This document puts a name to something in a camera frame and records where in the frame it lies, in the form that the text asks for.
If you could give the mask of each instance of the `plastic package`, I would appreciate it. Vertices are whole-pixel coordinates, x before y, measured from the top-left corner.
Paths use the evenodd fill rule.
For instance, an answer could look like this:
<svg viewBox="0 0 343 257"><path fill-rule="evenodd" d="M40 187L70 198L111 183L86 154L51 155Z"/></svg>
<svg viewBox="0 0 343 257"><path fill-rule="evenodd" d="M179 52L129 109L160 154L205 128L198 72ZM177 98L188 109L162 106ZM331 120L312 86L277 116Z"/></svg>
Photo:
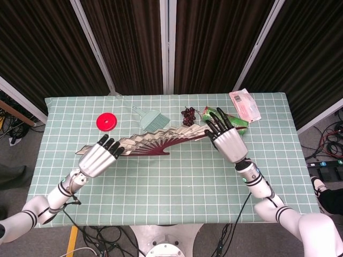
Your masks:
<svg viewBox="0 0 343 257"><path fill-rule="evenodd" d="M223 120L222 120L220 114L217 112L217 110L215 110L211 107L207 107L207 106L206 106L206 108L202 114L202 120L203 121L206 121L209 119L210 121L213 122L213 119L210 115L210 112L213 112L223 122ZM247 127L249 125L249 122L247 122L246 120L239 119L239 118L232 116L230 114L226 114L226 115L229 118L229 121L231 122L231 124L237 129L237 131L240 135L243 135L247 131Z"/></svg>
<svg viewBox="0 0 343 257"><path fill-rule="evenodd" d="M255 100L246 89L230 92L229 96L236 107L238 115L248 122L261 119Z"/></svg>

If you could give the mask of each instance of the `table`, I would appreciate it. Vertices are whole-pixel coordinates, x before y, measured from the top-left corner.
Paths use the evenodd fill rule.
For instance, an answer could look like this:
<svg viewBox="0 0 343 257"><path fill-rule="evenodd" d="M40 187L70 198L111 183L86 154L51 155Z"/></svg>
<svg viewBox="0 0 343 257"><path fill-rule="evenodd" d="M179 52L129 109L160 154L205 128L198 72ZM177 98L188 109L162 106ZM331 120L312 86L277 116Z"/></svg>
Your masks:
<svg viewBox="0 0 343 257"><path fill-rule="evenodd" d="M252 94L262 119L249 124L243 140L277 194L300 213L319 212L310 177L284 93ZM47 195L73 168L75 152L104 134L96 118L112 112L115 140L144 133L135 105L159 110L180 126L187 107L202 111L222 107L237 115L228 94L96 96L48 98L49 110L27 200ZM140 225L235 222L249 191L234 170L212 147L208 138L168 148L169 156L120 157L102 176L89 181L77 194L80 206L66 211L79 225ZM239 222L261 222L251 198ZM59 214L44 226L71 225Z"/></svg>

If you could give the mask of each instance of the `pink packet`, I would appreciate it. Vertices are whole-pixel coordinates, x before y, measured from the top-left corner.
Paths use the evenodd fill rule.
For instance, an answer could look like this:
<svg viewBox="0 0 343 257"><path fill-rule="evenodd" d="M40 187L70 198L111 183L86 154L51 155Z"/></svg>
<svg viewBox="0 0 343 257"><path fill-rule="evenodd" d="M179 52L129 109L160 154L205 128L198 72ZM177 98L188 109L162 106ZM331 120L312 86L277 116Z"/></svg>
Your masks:
<svg viewBox="0 0 343 257"><path fill-rule="evenodd" d="M256 102L246 89L230 92L229 96L241 119L247 122L254 122L261 119Z"/></svg>

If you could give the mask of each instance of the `green handle brush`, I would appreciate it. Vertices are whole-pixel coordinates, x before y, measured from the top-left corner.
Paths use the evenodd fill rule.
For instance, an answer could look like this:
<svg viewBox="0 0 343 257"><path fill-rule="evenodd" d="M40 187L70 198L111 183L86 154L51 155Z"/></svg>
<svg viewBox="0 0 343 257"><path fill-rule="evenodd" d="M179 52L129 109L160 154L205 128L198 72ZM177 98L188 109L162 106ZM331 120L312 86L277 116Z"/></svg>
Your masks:
<svg viewBox="0 0 343 257"><path fill-rule="evenodd" d="M152 110L145 113L135 106L132 108L136 113L142 116L140 126L147 132L155 132L158 129L162 129L170 122L168 117L162 115L158 111Z"/></svg>

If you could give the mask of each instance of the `wooden stick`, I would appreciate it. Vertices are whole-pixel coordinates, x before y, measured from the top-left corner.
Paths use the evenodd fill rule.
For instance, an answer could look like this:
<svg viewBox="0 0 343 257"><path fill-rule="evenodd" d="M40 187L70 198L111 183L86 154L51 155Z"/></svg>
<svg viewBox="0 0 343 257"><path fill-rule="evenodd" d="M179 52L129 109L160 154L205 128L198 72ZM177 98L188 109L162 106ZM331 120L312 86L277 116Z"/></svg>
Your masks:
<svg viewBox="0 0 343 257"><path fill-rule="evenodd" d="M5 102L1 100L0 100L0 108L8 112L9 114L15 116L16 118L20 119L22 122L26 123L27 125L31 127L36 125L32 120L30 120L29 118L21 114L19 111L15 110L13 107L10 107L8 104L6 104Z"/></svg>

